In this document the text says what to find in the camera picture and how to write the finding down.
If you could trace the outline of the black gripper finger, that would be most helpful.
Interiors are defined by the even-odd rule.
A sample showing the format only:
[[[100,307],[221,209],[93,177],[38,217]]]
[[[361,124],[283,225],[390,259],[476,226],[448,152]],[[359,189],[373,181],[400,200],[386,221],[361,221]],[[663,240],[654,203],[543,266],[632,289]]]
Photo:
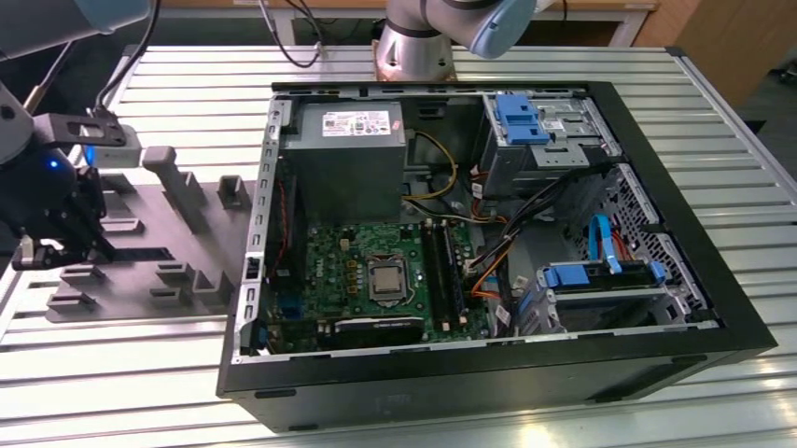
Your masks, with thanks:
[[[65,196],[62,246],[81,256],[82,261],[110,262],[116,249],[102,236],[101,219],[106,209],[101,192],[98,170],[90,166],[76,169],[76,184]]]
[[[52,246],[24,235],[10,257],[10,267],[14,271],[41,271],[64,267],[66,258]]]

